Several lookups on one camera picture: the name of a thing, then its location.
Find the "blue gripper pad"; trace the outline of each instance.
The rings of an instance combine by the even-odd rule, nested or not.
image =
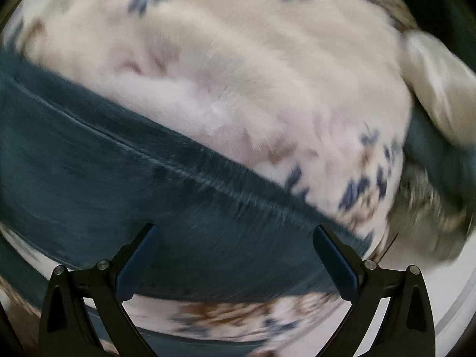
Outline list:
[[[160,242],[161,230],[151,225],[142,241],[125,262],[116,276],[116,299],[118,302],[128,301],[137,291],[147,268],[151,265]]]
[[[356,303],[359,297],[358,276],[344,255],[321,226],[314,230],[312,241],[342,299]]]

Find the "patterned blanket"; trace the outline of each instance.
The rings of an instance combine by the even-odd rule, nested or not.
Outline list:
[[[372,234],[369,254],[384,240],[411,111],[399,54],[400,32],[415,23],[401,0],[45,0],[19,20],[10,43],[33,63],[252,169],[355,235]],[[49,276],[54,262],[2,233]],[[317,293],[256,304],[135,298],[129,312],[143,328],[267,340],[257,352],[339,302]]]

